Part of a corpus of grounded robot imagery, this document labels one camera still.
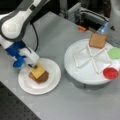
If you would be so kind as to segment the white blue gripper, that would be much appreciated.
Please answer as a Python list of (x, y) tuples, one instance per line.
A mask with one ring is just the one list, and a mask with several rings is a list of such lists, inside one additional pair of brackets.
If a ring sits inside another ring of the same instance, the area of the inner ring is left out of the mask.
[(14, 68), (21, 68), (24, 64), (34, 67), (39, 60), (39, 56), (23, 41), (13, 42), (6, 52), (14, 59)]

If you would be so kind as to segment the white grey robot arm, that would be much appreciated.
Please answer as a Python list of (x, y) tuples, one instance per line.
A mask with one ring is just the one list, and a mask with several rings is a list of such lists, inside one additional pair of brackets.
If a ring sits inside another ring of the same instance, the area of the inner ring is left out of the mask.
[(23, 0), (12, 12), (0, 15), (0, 45), (14, 59), (13, 66), (33, 67), (39, 56), (22, 41), (26, 27), (49, 0)]

